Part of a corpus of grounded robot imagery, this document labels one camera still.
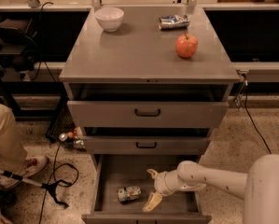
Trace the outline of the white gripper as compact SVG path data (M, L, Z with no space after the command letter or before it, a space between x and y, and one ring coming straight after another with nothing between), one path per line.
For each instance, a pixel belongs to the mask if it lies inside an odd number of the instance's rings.
M153 211L162 201L162 196L166 197L174 194L180 189L180 181L177 171L158 173L154 169L146 170L154 179L155 192L151 192L147 202L143 207L145 213Z

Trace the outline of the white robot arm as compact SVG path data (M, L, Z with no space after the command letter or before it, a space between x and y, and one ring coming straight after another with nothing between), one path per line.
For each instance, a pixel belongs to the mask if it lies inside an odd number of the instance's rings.
M249 171L237 173L182 161L170 172L149 169L155 190L143 210L150 212L162 199L177 191L197 191L207 186L220 189L244 201L244 224L279 224L279 155L257 159Z

